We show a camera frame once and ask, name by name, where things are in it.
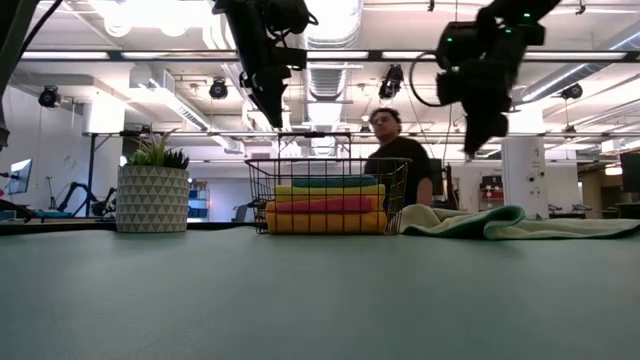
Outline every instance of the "desk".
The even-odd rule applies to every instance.
[[[635,359],[640,239],[0,237],[0,359]]]

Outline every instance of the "succulent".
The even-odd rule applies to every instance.
[[[160,166],[174,169],[186,169],[189,157],[182,150],[173,151],[167,148],[169,136],[178,129],[173,129],[162,136],[151,133],[149,141],[138,140],[140,148],[127,162],[128,166]]]

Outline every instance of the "pink towel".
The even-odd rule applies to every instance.
[[[268,212],[276,213],[366,213],[376,211],[372,196],[345,196],[326,200],[300,200],[275,204],[275,210],[267,206]]]

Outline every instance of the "teal towel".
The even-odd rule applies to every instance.
[[[293,178],[292,185],[305,188],[361,187],[378,185],[378,179],[367,175],[297,176]]]
[[[617,239],[640,232],[640,220],[528,220],[518,206],[480,213],[410,205],[402,210],[404,235],[470,240]]]

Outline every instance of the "black wire basket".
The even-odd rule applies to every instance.
[[[247,160],[256,229],[261,234],[398,234],[410,161]]]

